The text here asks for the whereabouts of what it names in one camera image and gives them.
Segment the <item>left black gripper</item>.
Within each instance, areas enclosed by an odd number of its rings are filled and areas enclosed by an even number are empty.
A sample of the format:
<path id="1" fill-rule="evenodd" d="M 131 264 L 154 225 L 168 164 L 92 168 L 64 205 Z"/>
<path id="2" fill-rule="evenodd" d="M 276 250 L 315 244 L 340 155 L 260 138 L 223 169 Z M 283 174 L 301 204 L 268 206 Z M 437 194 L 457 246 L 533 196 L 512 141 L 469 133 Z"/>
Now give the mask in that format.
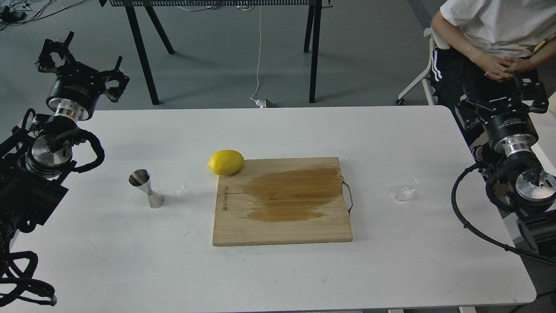
<path id="1" fill-rule="evenodd" d="M 120 70 L 123 57 L 119 56 L 115 67 L 99 72 L 78 63 L 69 51 L 75 33 L 70 31 L 64 41 L 44 40 L 42 50 L 35 62 L 40 73 L 55 73 L 57 79 L 48 94 L 47 106 L 54 112 L 62 103 L 73 103 L 79 109 L 78 120 L 89 120 L 95 112 L 96 103 L 103 93 L 112 103 L 119 102 L 130 78 Z M 64 64 L 57 66 L 52 54 L 56 53 Z"/>

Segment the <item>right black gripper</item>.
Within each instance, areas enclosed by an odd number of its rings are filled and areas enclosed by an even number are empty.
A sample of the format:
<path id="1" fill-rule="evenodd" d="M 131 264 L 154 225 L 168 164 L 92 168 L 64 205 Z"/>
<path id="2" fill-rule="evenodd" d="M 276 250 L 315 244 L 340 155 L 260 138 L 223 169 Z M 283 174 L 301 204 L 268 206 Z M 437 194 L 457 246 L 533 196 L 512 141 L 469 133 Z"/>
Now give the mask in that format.
<path id="1" fill-rule="evenodd" d="M 463 95 L 455 104 L 456 121 L 464 131 L 482 125 L 495 153 L 507 158 L 526 155 L 532 158 L 532 146 L 538 141 L 538 133 L 528 113 L 546 113 L 548 96 L 542 82 L 523 78 L 520 72 L 514 72 L 514 83 L 516 98 L 526 113 L 514 110 L 494 115 L 474 89 L 463 85 Z"/>

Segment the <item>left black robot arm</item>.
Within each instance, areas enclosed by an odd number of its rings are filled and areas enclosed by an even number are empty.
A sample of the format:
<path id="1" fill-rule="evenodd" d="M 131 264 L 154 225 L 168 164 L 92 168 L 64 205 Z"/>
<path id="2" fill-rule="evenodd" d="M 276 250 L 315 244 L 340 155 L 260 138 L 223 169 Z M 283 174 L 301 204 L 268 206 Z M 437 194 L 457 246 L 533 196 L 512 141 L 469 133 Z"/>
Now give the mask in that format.
<path id="1" fill-rule="evenodd" d="M 119 57 L 115 68 L 99 71 L 75 60 L 64 41 L 45 40 L 36 67 L 57 79 L 46 99 L 52 115 L 28 109 L 20 126 L 1 144 L 0 241 L 1 283 L 13 289 L 1 294 L 1 306 L 22 300 L 39 305 L 57 303 L 54 287 L 33 278 L 38 256 L 32 251 L 12 252 L 19 233 L 43 226 L 63 200 L 70 173 L 100 166 L 105 151 L 98 137 L 78 127 L 93 117 L 97 101 L 105 95 L 116 103 L 129 83 Z"/>

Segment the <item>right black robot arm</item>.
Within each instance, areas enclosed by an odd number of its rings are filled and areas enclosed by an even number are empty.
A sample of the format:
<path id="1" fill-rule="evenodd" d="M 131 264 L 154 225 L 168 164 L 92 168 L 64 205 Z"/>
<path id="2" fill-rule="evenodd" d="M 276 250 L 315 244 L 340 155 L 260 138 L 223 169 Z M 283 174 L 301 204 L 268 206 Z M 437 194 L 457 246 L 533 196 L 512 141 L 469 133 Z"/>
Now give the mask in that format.
<path id="1" fill-rule="evenodd" d="M 466 168 L 451 191 L 453 212 L 463 227 L 479 238 L 506 251 L 537 262 L 555 265 L 555 177 L 546 172 L 532 148 L 538 134 L 530 113 L 546 113 L 549 102 L 544 85 L 514 74 L 512 96 L 482 101 L 465 91 L 456 111 L 464 129 L 480 125 L 490 148 L 501 154 L 498 162 L 483 162 Z M 523 250 L 492 239 L 469 222 L 457 206 L 457 187 L 465 176 L 479 170 L 485 176 L 485 193 L 498 209 L 514 213 L 517 227 L 528 249 Z"/>

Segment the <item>person's right hand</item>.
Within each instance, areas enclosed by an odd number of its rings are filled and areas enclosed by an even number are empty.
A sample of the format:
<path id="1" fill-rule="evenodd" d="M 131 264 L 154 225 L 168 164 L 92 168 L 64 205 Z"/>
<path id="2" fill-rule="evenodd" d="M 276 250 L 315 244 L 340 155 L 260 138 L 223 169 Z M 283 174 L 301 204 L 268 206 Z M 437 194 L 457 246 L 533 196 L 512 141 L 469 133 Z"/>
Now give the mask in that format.
<path id="1" fill-rule="evenodd" d="M 482 53 L 478 56 L 475 63 L 484 71 L 485 77 L 497 83 L 504 83 L 512 79 L 512 68 L 516 65 L 508 57 L 500 58 L 488 53 Z"/>

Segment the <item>person's left hand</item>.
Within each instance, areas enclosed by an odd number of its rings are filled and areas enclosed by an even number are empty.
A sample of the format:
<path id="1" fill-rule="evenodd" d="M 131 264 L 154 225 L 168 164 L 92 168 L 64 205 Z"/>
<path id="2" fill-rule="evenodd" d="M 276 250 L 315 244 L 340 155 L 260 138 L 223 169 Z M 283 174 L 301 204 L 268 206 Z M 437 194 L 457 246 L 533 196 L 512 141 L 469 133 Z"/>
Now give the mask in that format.
<path id="1" fill-rule="evenodd" d="M 504 70 L 505 73 L 528 73 L 536 69 L 536 65 L 534 65 L 534 62 L 531 59 L 513 56 L 505 56 L 502 59 L 510 63 L 510 65 L 506 66 L 506 69 Z"/>

